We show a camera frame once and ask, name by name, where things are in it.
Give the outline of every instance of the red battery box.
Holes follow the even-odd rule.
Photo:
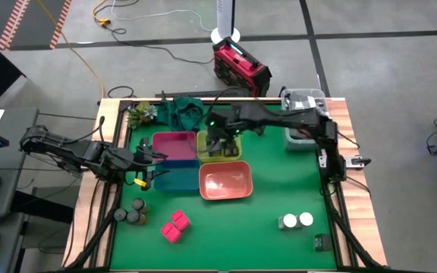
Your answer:
[[[271,71],[241,48],[230,37],[213,46],[214,71],[229,86],[248,89],[252,97],[265,97]]]

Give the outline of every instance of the blue tray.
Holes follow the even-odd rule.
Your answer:
[[[198,160],[167,160],[156,166],[157,171],[169,170],[155,178],[156,190],[161,191],[196,191],[198,192]]]

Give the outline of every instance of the green table surface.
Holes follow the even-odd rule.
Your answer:
[[[139,127],[130,135],[134,151],[142,137],[169,131],[168,126]],[[314,250],[315,234],[330,234],[315,152],[286,152],[284,129],[267,127],[263,136],[244,132],[241,160],[253,176],[253,193],[244,199],[207,201],[200,193],[143,192],[124,185],[121,207],[130,210],[137,197],[151,206],[144,226],[119,222],[111,269],[334,269],[332,251]],[[127,175],[127,181],[134,173]],[[161,227],[181,209],[191,226],[178,243],[161,235]],[[289,231],[278,229],[278,218],[309,212],[312,226]]]

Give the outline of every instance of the wooden table frame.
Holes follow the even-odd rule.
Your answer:
[[[211,102],[213,99],[214,98],[202,98],[204,102]],[[219,98],[217,103],[242,102],[251,99],[254,98]],[[102,132],[105,141],[113,142],[119,147],[124,147],[128,137],[126,135],[126,108],[134,104],[134,102],[159,102],[160,100],[161,99],[157,98],[103,99],[97,113],[97,121],[101,116],[105,116],[105,123],[102,126]],[[280,102],[280,98],[261,98],[261,100],[270,103]],[[338,123],[338,129],[346,137],[349,137],[355,141],[354,131],[345,99],[328,98],[327,105],[333,120]],[[93,135],[93,140],[100,140],[99,133],[95,133]],[[353,143],[343,138],[339,138],[338,148],[343,156],[355,156],[359,154],[357,147]],[[363,171],[349,170],[347,171],[347,175],[366,185],[366,179]],[[96,183],[98,182],[93,174],[85,173],[82,179],[77,204],[75,207],[75,219],[73,223],[75,225],[74,238],[71,253],[66,265],[72,263],[75,258],[77,258],[77,255],[82,251],[83,246],[86,243],[84,242],[86,232],[88,232],[88,242],[94,234],[98,221],[100,221],[100,219],[103,218],[103,215],[110,209],[112,201],[114,200],[116,191],[115,185],[107,185],[103,182],[100,182],[99,185],[96,185]],[[91,204],[95,187],[97,187],[96,195],[93,203]],[[344,218],[346,217],[352,232],[377,262],[382,265],[386,265],[385,254],[382,248],[382,242],[380,240],[376,218],[373,212],[372,203],[370,202],[369,194],[364,189],[348,182],[344,182],[343,184],[339,185],[337,187],[337,193],[338,195],[335,194],[337,198],[332,198],[334,200],[335,207],[337,207],[338,211]],[[92,267],[104,266],[110,263],[106,253],[107,249],[111,247],[110,242],[113,240],[109,235],[114,235],[114,232],[110,232],[110,227],[108,227],[106,232],[102,235],[96,251],[94,251],[91,258],[87,260],[86,267],[89,265],[92,265]],[[336,227],[336,232],[335,229],[333,230],[333,235],[338,236],[338,252],[340,255],[337,256],[337,260],[341,259],[343,265],[356,265],[357,263],[361,265],[361,262],[354,257],[350,247],[347,245],[347,242],[338,227]],[[70,250],[71,239],[71,235],[69,235],[64,257],[67,256],[68,251]]]

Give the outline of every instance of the yellow cable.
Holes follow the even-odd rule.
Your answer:
[[[46,6],[42,3],[42,0],[36,0],[38,2],[38,5],[43,9],[43,11],[46,13],[46,15],[52,20],[55,27],[60,30],[60,34],[62,37],[64,37],[65,42],[67,43],[68,48],[75,53],[75,55],[89,68],[90,72],[94,75],[94,77],[97,79],[97,82],[99,82],[100,85],[100,92],[101,92],[101,99],[105,98],[105,91],[104,91],[104,83],[102,83],[101,78],[97,75],[97,73],[90,67],[90,64],[87,63],[80,54],[78,54],[74,48],[72,48],[71,44],[68,42],[67,37],[65,37],[64,32],[61,31],[61,28],[57,25],[57,21],[54,19],[50,11],[46,8]]]
[[[107,0],[102,0],[93,10],[92,10],[92,17],[94,17],[94,19],[98,20],[99,24],[101,27],[106,27],[107,25],[109,25],[111,23],[111,20],[109,20],[109,18],[98,18],[96,16],[96,9],[99,8],[102,4],[104,4],[104,2],[106,2]]]

